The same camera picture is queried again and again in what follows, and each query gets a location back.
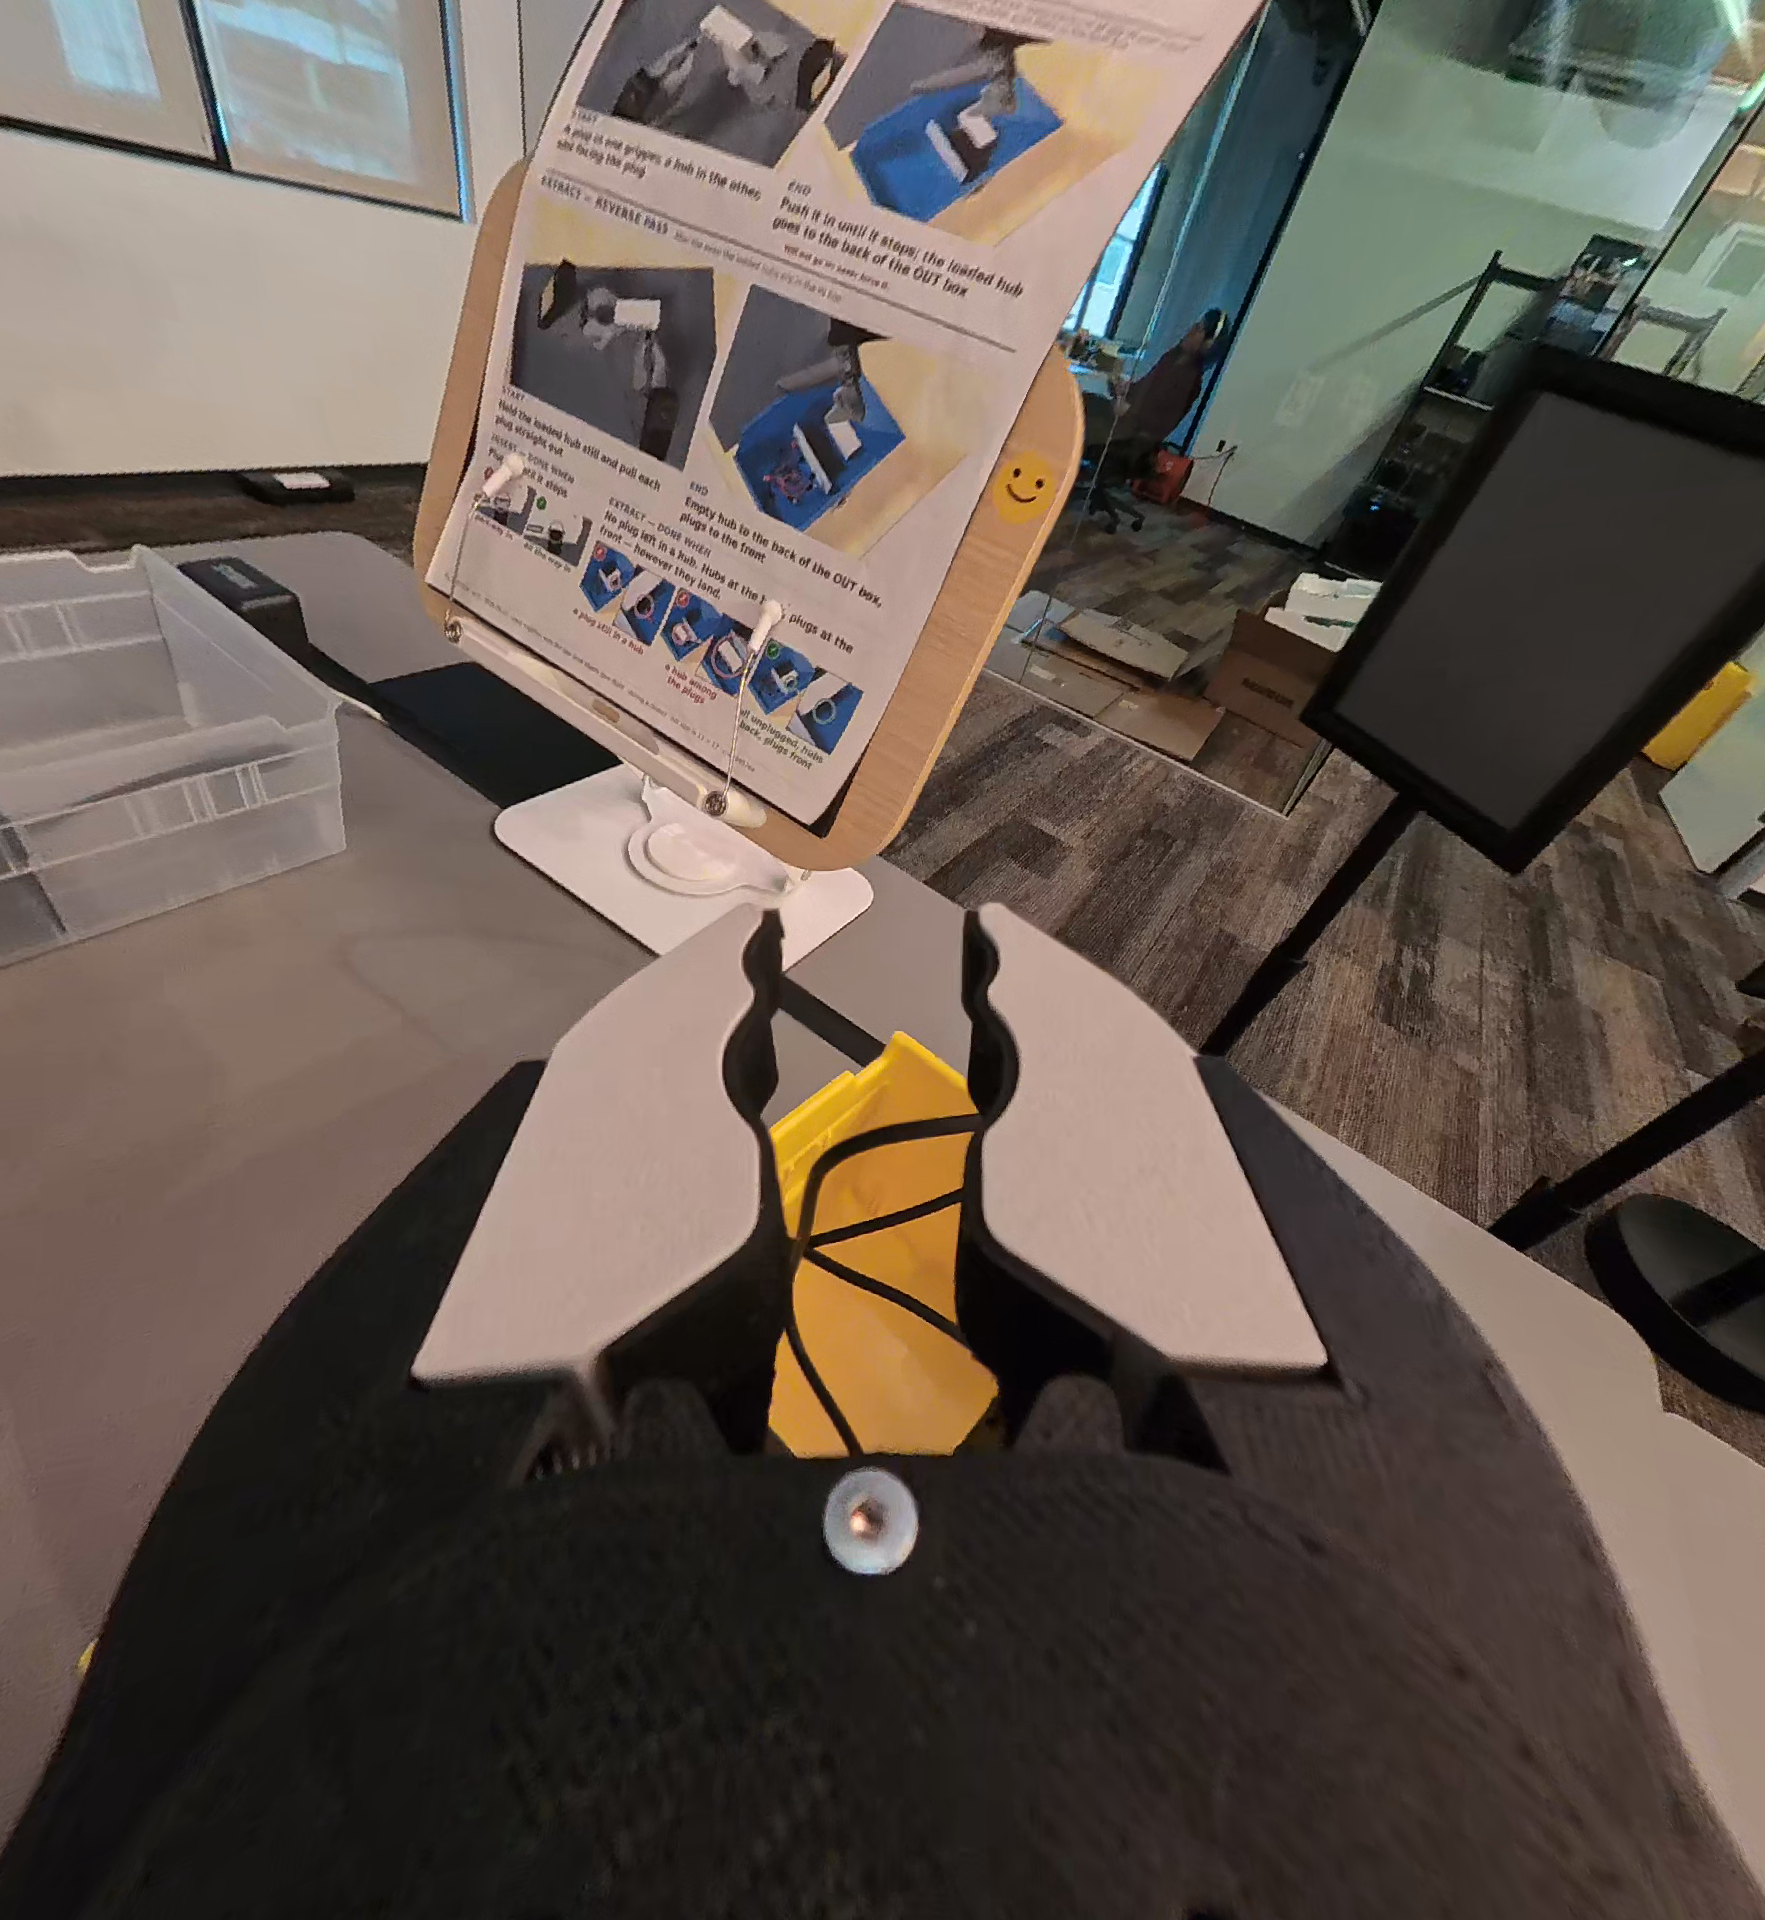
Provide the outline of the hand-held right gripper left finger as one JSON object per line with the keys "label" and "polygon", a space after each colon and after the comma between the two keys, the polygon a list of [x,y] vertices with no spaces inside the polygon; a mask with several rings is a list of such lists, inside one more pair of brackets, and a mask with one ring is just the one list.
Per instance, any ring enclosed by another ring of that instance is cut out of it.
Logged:
{"label": "hand-held right gripper left finger", "polygon": [[765,1107],[783,923],[728,909],[555,1044],[415,1355],[415,1380],[677,1375],[770,1393],[788,1233]]}

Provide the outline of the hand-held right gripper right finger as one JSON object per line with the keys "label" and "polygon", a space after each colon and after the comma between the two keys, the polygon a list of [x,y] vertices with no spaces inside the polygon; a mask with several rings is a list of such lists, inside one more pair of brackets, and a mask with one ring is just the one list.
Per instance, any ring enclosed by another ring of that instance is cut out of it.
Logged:
{"label": "hand-held right gripper right finger", "polygon": [[1196,1052],[1011,908],[966,916],[964,1251],[1126,1355],[1310,1377],[1326,1346]]}

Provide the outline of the yellow plastic bin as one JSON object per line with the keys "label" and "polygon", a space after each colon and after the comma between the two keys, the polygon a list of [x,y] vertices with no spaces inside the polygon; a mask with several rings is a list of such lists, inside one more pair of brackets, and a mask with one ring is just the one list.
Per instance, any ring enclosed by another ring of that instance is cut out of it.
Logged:
{"label": "yellow plastic bin", "polygon": [[955,1308],[968,1137],[961,1072],[904,1034],[770,1124],[798,1363],[778,1342],[770,1435],[800,1456],[955,1452],[996,1412]]}

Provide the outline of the clear plastic bin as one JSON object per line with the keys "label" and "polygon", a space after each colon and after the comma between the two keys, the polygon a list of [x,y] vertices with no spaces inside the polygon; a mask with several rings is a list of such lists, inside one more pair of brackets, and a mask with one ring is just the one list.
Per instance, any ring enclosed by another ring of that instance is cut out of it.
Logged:
{"label": "clear plastic bin", "polygon": [[341,695],[162,555],[0,555],[0,970],[343,850]]}

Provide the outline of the white stand base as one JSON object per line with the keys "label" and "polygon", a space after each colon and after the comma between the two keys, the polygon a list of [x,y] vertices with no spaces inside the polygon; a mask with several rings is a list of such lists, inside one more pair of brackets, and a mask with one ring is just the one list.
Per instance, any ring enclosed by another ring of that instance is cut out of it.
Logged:
{"label": "white stand base", "polygon": [[796,966],[858,922],[872,882],[858,870],[778,861],[736,825],[621,765],[504,808],[492,832],[545,877],[655,955],[736,908],[772,909],[783,965]]}

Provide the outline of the black flat desk pad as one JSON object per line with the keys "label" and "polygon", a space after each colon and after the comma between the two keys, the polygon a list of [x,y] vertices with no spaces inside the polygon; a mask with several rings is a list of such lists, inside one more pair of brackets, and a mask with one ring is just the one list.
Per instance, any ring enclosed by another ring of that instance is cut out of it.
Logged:
{"label": "black flat desk pad", "polygon": [[586,741],[471,660],[368,681],[366,704],[497,808],[524,803],[596,771]]}

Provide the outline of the flat cardboard sheet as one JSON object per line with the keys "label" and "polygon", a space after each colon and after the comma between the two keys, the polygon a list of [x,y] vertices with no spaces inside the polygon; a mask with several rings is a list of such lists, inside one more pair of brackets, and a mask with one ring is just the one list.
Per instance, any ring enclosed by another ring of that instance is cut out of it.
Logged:
{"label": "flat cardboard sheet", "polygon": [[1225,639],[1191,646],[1116,614],[1062,612],[1014,636],[1000,671],[1042,699],[1183,763],[1226,718],[1316,751],[1321,741],[1301,711],[1377,591],[1375,581],[1301,574],[1277,599],[1237,608]]}

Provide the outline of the black floor stand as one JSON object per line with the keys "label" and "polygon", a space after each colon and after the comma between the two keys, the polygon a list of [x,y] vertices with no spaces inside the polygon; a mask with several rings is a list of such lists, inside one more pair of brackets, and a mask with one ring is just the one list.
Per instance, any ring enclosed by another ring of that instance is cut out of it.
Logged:
{"label": "black floor stand", "polygon": [[[1765,960],[1740,983],[1765,1003]],[[1765,1246],[1681,1199],[1603,1199],[1765,1096],[1765,1044],[1558,1181],[1525,1190],[1488,1235],[1531,1251],[1583,1217],[1584,1258],[1614,1311],[1669,1368],[1765,1417]]]}

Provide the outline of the instruction sheet on stand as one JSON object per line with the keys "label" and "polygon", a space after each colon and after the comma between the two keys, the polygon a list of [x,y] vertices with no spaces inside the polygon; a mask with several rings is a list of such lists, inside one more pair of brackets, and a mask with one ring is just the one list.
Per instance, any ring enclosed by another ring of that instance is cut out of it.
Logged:
{"label": "instruction sheet on stand", "polygon": [[464,610],[430,579],[438,538],[455,512],[457,490],[483,428],[497,297],[506,274],[524,172],[526,160],[516,159],[497,180],[474,242],[415,515],[415,576],[420,602],[441,627],[443,639],[466,660],[492,673],[524,704],[553,713],[683,803],[693,803],[702,817],[754,843],[783,868],[803,877],[855,868],[881,855],[909,820],[1014,597],[1027,585],[1042,548],[1062,517],[1062,489],[1051,486],[1033,525],[1011,520],[1005,512],[1003,468],[1054,468],[1075,449],[1084,414],[1065,356],[1050,349],[1035,375],[833,820],[822,828],[808,825],[753,799],[741,787],[731,793],[721,812],[709,812],[707,806],[723,791],[721,774],[677,752],[665,737],[646,732],[641,719],[590,692],[551,659],[498,632],[479,612]]}

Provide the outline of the black monitor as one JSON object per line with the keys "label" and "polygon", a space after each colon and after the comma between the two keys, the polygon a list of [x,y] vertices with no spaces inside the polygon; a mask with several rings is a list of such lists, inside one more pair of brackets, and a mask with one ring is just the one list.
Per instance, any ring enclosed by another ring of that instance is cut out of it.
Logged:
{"label": "black monitor", "polygon": [[1763,631],[1765,404],[1531,349],[1301,708],[1390,801],[1201,1052],[1232,1052],[1416,817],[1524,872]]}

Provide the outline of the yellow floor sign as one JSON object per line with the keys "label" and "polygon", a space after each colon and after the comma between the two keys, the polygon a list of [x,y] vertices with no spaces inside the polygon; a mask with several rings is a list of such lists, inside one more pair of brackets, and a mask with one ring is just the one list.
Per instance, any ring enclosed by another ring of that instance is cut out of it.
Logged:
{"label": "yellow floor sign", "polygon": [[1727,663],[1648,742],[1643,756],[1663,772],[1679,771],[1750,699],[1754,687],[1756,677],[1744,663]]}

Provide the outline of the black office chair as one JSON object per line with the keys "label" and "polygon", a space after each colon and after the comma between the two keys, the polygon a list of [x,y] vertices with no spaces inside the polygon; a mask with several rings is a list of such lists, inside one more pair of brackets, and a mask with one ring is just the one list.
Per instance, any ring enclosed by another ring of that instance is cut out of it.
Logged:
{"label": "black office chair", "polygon": [[1210,369],[1222,357],[1228,315],[1210,308],[1162,354],[1153,369],[1135,381],[1118,402],[1104,462],[1099,473],[1104,529],[1112,535],[1121,520],[1115,494],[1155,468],[1155,456],[1193,413]]}

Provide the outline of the instruction poster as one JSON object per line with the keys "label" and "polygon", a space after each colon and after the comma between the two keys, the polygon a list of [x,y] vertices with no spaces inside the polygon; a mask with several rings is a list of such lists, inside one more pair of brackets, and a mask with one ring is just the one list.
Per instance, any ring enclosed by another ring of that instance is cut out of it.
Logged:
{"label": "instruction poster", "polygon": [[1258,12],[598,5],[430,581],[822,817],[1073,297]]}

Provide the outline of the large glass window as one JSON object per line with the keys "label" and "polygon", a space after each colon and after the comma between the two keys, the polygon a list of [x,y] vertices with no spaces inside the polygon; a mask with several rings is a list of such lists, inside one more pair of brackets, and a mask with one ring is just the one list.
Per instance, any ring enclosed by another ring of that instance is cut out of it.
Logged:
{"label": "large glass window", "polygon": [[0,1],[0,128],[471,211],[457,9]]}

